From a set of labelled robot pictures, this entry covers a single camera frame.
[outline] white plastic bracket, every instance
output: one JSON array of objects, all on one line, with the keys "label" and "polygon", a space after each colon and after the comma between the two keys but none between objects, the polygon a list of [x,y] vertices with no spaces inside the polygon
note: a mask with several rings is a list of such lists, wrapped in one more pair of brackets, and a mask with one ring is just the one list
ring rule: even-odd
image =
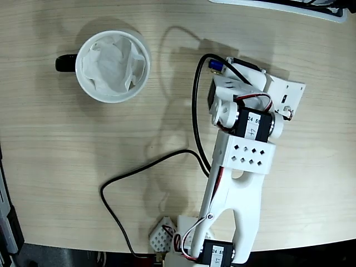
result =
[{"label": "white plastic bracket", "polygon": [[168,252],[171,248],[172,237],[163,229],[163,225],[169,227],[171,235],[177,230],[169,217],[163,217],[150,234],[150,245],[155,252]]},{"label": "white plastic bracket", "polygon": [[[233,263],[245,263],[251,253],[259,228],[261,191],[264,177],[269,173],[275,145],[229,135],[217,134],[213,161],[199,217],[214,214],[195,229],[192,256],[198,257],[204,237],[210,226],[227,209],[234,211],[235,234]],[[211,201],[220,167],[222,177]],[[238,179],[232,178],[233,170],[244,170]]]}]

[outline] red wire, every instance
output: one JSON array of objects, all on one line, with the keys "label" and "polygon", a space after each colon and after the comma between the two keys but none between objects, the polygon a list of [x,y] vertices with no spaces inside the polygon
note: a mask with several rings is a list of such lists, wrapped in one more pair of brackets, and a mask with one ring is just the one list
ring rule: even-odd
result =
[{"label": "red wire", "polygon": [[213,199],[214,196],[215,196],[215,193],[216,193],[217,188],[219,187],[219,184],[220,184],[220,181],[221,181],[221,177],[223,176],[223,172],[224,172],[224,167],[220,166],[219,173],[217,174],[217,179],[216,179],[215,185],[214,185],[214,190],[212,191],[211,199]]},{"label": "red wire", "polygon": [[[184,243],[185,243],[185,240],[187,239],[187,237],[188,236],[186,236],[185,238],[184,238],[184,240],[182,241],[182,249],[184,249]],[[183,254],[183,256],[186,258],[186,259],[188,259],[188,260],[196,260],[197,258],[193,258],[193,257],[190,257],[190,256],[186,256],[186,255],[184,255]]]},{"label": "red wire", "polygon": [[176,234],[173,239],[174,251],[180,251],[180,234]]},{"label": "red wire", "polygon": [[252,93],[250,95],[236,97],[234,99],[234,102],[237,102],[237,101],[243,100],[243,99],[249,99],[249,98],[253,98],[253,97],[258,97],[258,96],[266,96],[266,97],[269,98],[270,102],[269,102],[269,104],[266,106],[266,108],[264,110],[266,112],[269,111],[271,109],[271,107],[272,107],[272,100],[271,100],[271,97],[266,93]]}]

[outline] white wire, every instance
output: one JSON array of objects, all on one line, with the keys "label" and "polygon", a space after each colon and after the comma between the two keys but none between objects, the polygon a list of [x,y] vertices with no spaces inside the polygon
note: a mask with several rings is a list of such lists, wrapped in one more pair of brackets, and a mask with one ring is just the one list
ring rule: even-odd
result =
[{"label": "white wire", "polygon": [[186,238],[188,237],[189,233],[196,228],[199,224],[201,224],[204,220],[206,219],[206,217],[202,217],[200,218],[196,223],[193,224],[193,226],[191,228],[189,228],[189,230],[184,234],[182,241],[181,241],[181,248],[182,248],[182,253],[186,258],[193,258],[192,256],[189,256],[185,251],[184,251],[184,243]]}]

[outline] black mug handle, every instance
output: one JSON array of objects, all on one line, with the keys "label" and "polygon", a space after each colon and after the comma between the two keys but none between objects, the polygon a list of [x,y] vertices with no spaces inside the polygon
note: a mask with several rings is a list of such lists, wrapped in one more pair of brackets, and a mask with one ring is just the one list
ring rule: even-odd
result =
[{"label": "black mug handle", "polygon": [[76,71],[77,54],[63,55],[56,59],[56,71],[74,72]]}]

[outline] blue connector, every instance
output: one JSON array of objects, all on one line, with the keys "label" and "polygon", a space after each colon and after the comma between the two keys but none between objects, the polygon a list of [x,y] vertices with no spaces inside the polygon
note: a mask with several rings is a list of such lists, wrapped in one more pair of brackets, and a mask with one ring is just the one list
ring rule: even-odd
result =
[{"label": "blue connector", "polygon": [[211,68],[214,71],[221,72],[223,69],[224,64],[222,64],[220,61],[217,60],[210,60],[209,61],[209,68]]}]

